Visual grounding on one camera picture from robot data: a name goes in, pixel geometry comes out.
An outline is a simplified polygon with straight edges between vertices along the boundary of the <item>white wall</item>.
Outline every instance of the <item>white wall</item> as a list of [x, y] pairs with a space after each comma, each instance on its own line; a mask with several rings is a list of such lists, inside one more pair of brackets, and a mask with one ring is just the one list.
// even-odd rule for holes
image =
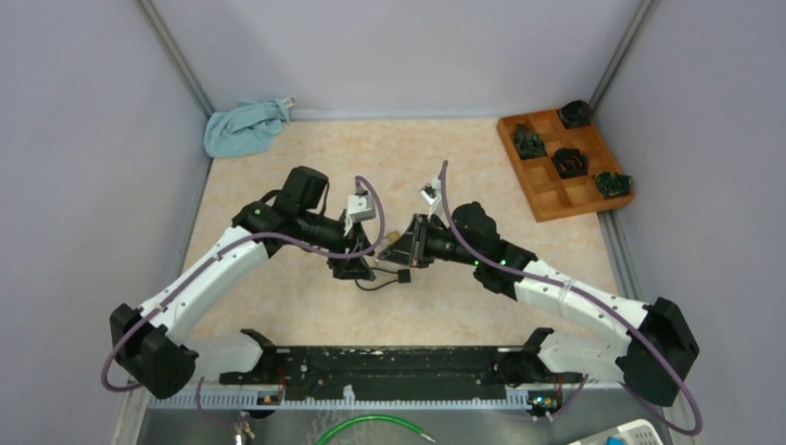
[[108, 317], [178, 272], [204, 118], [130, 0], [2, 2], [0, 48], [0, 443], [108, 443]]
[[639, 2], [156, 0], [218, 109], [500, 115], [589, 99]]
[[638, 196], [650, 298], [679, 303], [710, 443], [786, 437], [786, 3], [663, 2], [597, 115]]

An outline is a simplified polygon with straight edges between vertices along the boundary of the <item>wooden tray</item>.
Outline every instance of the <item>wooden tray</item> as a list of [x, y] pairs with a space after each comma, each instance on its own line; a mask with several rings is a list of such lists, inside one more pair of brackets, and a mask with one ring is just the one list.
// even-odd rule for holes
[[[548, 157], [519, 158], [513, 145], [513, 133], [519, 123], [523, 123], [528, 131], [540, 134]], [[622, 173], [594, 125], [566, 130], [557, 110], [547, 109], [501, 118], [497, 123], [497, 131], [536, 221], [619, 209], [633, 200], [632, 190], [629, 195], [605, 199], [592, 181], [592, 177], [600, 172]], [[551, 156], [564, 146], [578, 148], [587, 155], [589, 174], [570, 179], [560, 178]]]

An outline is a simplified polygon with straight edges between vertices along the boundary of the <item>blue towel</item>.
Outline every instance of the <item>blue towel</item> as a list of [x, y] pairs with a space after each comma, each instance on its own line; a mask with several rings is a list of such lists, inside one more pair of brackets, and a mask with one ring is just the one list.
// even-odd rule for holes
[[212, 158], [230, 158], [270, 149], [273, 139], [289, 122], [289, 108], [281, 99], [240, 102], [227, 113], [213, 113], [205, 129], [205, 151]]

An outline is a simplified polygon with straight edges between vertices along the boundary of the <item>green hose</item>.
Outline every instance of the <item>green hose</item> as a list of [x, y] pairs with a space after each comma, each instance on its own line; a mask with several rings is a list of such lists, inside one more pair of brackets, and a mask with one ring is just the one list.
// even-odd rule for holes
[[327, 432], [324, 433], [319, 438], [319, 440], [314, 442], [314, 445], [324, 445], [325, 443], [329, 442], [332, 438], [334, 438], [338, 433], [349, 428], [350, 426], [357, 425], [362, 422], [373, 421], [373, 420], [390, 422], [392, 424], [403, 426], [411, 430], [413, 433], [419, 435], [421, 438], [426, 439], [429, 442], [437, 443], [436, 440], [431, 439], [431, 436], [424, 433], [423, 430], [420, 429], [418, 425], [410, 422], [409, 420], [404, 420], [400, 417], [387, 415], [387, 414], [365, 414], [365, 415], [359, 415], [357, 417], [352, 417], [351, 419], [345, 420], [344, 422], [341, 422], [340, 424], [328, 429]]

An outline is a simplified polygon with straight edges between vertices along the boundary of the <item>beige marble surface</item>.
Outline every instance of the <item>beige marble surface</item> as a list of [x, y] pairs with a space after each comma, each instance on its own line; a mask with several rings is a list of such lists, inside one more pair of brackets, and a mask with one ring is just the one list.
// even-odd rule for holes
[[[403, 232], [413, 213], [427, 211], [418, 190], [448, 159], [453, 208], [481, 202], [504, 238], [579, 280], [615, 291], [597, 217], [535, 222], [495, 125], [493, 119], [290, 123], [268, 153], [214, 161], [186, 265], [244, 205], [279, 188], [298, 165], [330, 177], [332, 217], [353, 191], [354, 175], [364, 175], [382, 198], [388, 230]], [[365, 227], [374, 238], [377, 223]], [[436, 261], [412, 270], [411, 284], [368, 293], [334, 280], [323, 257], [284, 247], [221, 300], [195, 336], [251, 327], [280, 345], [493, 345], [521, 344], [539, 326], [585, 332], [486, 291], [460, 264]]]

